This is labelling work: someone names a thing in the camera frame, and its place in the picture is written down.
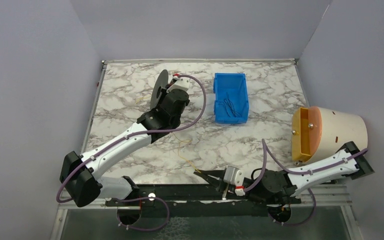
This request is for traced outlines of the black cable spool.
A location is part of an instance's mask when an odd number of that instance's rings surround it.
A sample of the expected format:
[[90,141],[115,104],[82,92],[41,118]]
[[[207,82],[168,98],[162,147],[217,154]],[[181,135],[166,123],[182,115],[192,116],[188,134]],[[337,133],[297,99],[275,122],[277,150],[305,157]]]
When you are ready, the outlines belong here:
[[162,96],[162,90],[166,89],[166,86],[168,85],[169,80],[169,72],[164,69],[159,74],[158,78],[156,79],[155,85],[152,90],[149,106],[152,110],[155,108],[160,100],[160,97]]

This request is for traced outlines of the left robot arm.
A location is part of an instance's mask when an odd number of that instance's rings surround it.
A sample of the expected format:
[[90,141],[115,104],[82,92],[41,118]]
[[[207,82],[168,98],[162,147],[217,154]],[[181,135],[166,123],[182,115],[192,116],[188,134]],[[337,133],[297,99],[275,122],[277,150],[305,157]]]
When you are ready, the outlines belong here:
[[103,193],[99,179],[113,165],[131,153],[179,130],[180,118],[189,95],[174,89],[161,96],[156,107],[143,113],[125,132],[104,145],[83,153],[69,152],[63,159],[59,180],[77,207],[85,207]]

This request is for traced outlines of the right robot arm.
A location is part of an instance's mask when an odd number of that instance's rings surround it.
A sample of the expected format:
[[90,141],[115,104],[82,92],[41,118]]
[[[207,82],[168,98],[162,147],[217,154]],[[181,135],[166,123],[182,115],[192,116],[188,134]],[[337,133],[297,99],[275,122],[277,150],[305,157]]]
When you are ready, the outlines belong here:
[[221,170],[199,169],[193,173],[220,193],[258,203],[286,205],[313,186],[343,178],[355,180],[375,172],[365,158],[368,150],[358,149],[352,141],[345,143],[325,159],[293,168],[282,166],[278,171],[266,168],[267,158],[273,158],[274,155],[266,142],[263,141],[262,145],[263,165],[256,178],[245,177],[243,172],[234,166],[226,166]]

